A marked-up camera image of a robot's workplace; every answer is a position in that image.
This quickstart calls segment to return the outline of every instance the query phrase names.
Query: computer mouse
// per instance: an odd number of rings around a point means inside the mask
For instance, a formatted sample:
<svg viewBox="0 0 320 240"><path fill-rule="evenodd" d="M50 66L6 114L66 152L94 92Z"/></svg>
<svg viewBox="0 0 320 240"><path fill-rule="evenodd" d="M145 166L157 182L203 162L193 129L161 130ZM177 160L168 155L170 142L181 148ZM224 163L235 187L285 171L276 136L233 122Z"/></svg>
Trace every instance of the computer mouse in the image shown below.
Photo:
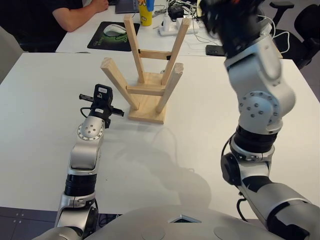
<svg viewBox="0 0 320 240"><path fill-rule="evenodd" d="M118 37L127 33L123 26L118 24L110 24L104 30L103 33L108 37Z"/></svg>

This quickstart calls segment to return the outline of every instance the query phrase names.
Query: gray floor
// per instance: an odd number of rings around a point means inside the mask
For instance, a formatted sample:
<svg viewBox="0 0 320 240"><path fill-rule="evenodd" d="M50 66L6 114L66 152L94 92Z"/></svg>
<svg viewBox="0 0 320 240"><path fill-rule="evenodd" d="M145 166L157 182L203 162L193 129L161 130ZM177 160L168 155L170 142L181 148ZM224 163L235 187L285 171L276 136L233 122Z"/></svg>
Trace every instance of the gray floor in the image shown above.
<svg viewBox="0 0 320 240"><path fill-rule="evenodd" d="M55 226L56 216L56 211L0 207L0 239L34 239ZM116 217L115 214L99 214L102 227Z"/></svg>
<svg viewBox="0 0 320 240"><path fill-rule="evenodd" d="M276 10L269 6L271 0L266 0L262 9L264 13L273 18ZM294 28L297 15L310 4L320 4L320 0L291 0L295 4L281 19L278 28L292 32L300 37ZM307 83L320 100L320 53L312 62L301 70ZM0 233L1 240L31 240L54 226L56 212L36 211L16 208L0 207Z"/></svg>

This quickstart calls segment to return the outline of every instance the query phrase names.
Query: desk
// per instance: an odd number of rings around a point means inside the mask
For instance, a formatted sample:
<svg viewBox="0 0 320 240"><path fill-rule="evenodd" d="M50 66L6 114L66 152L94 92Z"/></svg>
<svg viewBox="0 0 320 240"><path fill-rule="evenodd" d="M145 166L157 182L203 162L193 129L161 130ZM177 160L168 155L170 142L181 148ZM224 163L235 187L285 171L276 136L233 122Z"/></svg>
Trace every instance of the desk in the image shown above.
<svg viewBox="0 0 320 240"><path fill-rule="evenodd" d="M111 117L101 147L96 183L101 213L182 204L238 217L238 191L224 182L220 168L222 147L239 117L224 58L178 57L184 73L168 102L165 123L158 125L127 119L128 103L100 70L104 57L24 53L4 79L0 206L57 210L76 129L84 121L79 109L89 106L78 96L92 96L100 83L113 88L112 105L126 113ZM132 56L113 59L129 84L137 81ZM319 205L319 102L295 64L282 63L297 102L275 142L271 179ZM165 61L148 59L144 65L159 72ZM247 203L241 209L247 218L255 217Z"/></svg>
<svg viewBox="0 0 320 240"><path fill-rule="evenodd" d="M155 5L165 5L165 0L156 0ZM155 10L161 9L159 6L154 7ZM59 47L56 49L58 53L79 53L79 52L89 52L89 53L102 53L102 54L113 54L116 51L110 50L100 50L100 49L90 49L87 48L90 40L94 36L97 28L101 22L123 22L124 14L115 14L115 6L110 6L107 11L103 11L95 14L87 23L79 27L73 32L68 32ZM164 15L158 15L152 19L151 26L140 26L137 39L141 49L148 50L158 50L158 51L171 51L176 36L160 36L158 27L163 21ZM136 13L133 17L134 23L140 23L140 15ZM200 37L215 39L210 37L204 28L199 30L198 35ZM205 56L205 47L208 44L214 44L212 42L203 43L199 42L193 34L187 34L181 46L179 54L181 56Z"/></svg>

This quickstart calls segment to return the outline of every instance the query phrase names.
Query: person's hand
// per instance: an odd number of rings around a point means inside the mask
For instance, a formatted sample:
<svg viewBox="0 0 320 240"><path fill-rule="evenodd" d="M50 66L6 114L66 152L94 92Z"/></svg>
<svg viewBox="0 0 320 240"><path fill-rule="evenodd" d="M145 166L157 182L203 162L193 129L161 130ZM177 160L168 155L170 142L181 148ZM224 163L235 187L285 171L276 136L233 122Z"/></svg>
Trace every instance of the person's hand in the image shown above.
<svg viewBox="0 0 320 240"><path fill-rule="evenodd" d="M94 6L97 13L103 12L109 8L108 0L92 0L91 4Z"/></svg>

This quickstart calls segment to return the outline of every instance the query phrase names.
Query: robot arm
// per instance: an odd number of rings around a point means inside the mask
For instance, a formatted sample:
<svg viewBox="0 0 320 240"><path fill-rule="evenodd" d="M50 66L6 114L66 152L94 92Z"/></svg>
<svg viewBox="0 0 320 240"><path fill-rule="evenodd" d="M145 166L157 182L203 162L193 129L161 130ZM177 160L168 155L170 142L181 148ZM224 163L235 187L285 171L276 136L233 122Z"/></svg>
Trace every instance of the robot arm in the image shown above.
<svg viewBox="0 0 320 240"><path fill-rule="evenodd" d="M295 94L282 77L277 49L260 36L262 0L202 0L207 30L218 32L225 66L237 94L239 124L221 157L223 178L248 200L266 228L290 240L319 239L320 208L290 187L269 179L273 145Z"/></svg>
<svg viewBox="0 0 320 240"><path fill-rule="evenodd" d="M82 240L96 230L98 205L95 184L100 160L100 146L111 114L124 112L111 106L112 89L97 84L94 97L80 94L80 99L92 102L90 113L77 128L76 143L71 151L61 195L55 228L37 237L37 240Z"/></svg>

